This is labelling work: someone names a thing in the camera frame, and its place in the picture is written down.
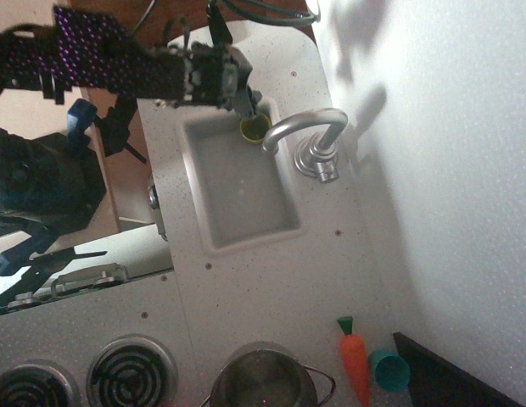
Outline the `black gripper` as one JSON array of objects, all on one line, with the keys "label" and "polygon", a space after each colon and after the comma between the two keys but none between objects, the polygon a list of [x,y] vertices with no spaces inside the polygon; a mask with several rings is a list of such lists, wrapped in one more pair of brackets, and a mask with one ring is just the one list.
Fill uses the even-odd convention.
[{"label": "black gripper", "polygon": [[184,62],[183,105],[234,110],[242,120],[258,114],[262,94],[249,86],[253,66],[239,49],[193,42]]}]

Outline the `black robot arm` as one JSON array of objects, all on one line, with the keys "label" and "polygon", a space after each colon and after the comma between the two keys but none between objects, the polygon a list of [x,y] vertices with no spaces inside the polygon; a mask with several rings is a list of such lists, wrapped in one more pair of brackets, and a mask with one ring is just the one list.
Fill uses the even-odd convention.
[{"label": "black robot arm", "polygon": [[53,23],[11,25],[0,31],[0,94],[6,89],[41,92],[64,103],[74,87],[116,96],[156,99],[180,106],[215,106],[254,118],[262,99],[251,88],[253,66],[228,42],[172,43],[175,19],[159,44],[149,47],[116,18],[55,5]]}]

